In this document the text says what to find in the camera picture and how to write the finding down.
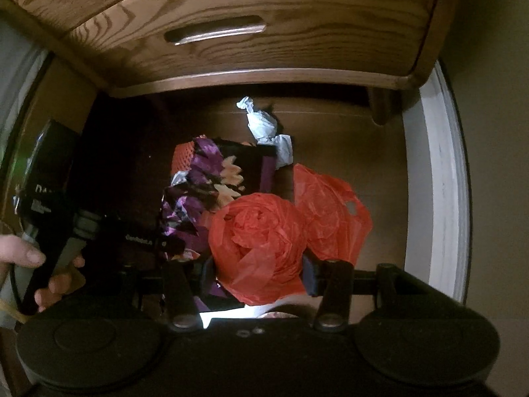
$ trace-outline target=white plastic bag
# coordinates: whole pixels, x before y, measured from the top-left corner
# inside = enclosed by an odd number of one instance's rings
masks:
[[[248,128],[258,144],[274,145],[277,150],[276,169],[284,165],[292,164],[294,154],[292,151],[292,140],[289,135],[280,134],[276,136],[277,121],[268,113],[253,108],[253,100],[244,97],[237,103],[239,109],[245,109],[248,117]]]

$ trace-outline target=orange mesh bag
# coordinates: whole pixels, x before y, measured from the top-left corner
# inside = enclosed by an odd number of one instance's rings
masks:
[[[195,153],[195,143],[193,141],[176,145],[171,163],[171,175],[178,171],[187,171],[191,168],[191,160]]]
[[[291,202],[274,194],[240,197],[213,215],[209,242],[217,278],[239,301],[256,306],[305,292],[305,222]]]
[[[294,200],[305,217],[307,244],[313,253],[321,260],[340,259],[355,265],[373,222],[351,186],[296,164]],[[347,209],[349,201],[356,207],[355,214]]]

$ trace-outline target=finger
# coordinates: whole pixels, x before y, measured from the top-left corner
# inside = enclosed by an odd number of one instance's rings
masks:
[[[81,254],[79,254],[77,257],[73,259],[72,264],[79,269],[85,266],[85,259],[83,258]]]
[[[0,236],[0,261],[23,267],[39,267],[46,257],[28,242],[17,236]]]
[[[66,291],[66,294],[71,294],[86,284],[86,279],[79,270],[77,270],[75,267],[71,267],[69,271],[71,276],[71,285],[68,291]]]
[[[54,294],[65,294],[71,285],[70,273],[61,273],[50,278],[48,283],[49,290]]]
[[[48,288],[41,288],[35,291],[35,302],[40,307],[50,307],[61,298],[60,294],[54,294]]]

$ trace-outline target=wooden drawer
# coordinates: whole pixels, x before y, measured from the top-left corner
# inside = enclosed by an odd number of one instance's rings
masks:
[[[408,75],[435,0],[123,0],[69,34],[118,87],[198,73],[335,68]],[[170,30],[244,16],[262,32],[175,46]]]

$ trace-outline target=nightstand leg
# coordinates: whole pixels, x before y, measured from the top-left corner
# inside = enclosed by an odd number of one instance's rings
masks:
[[[400,91],[385,88],[367,88],[371,116],[377,125],[385,125],[392,115],[402,111]]]

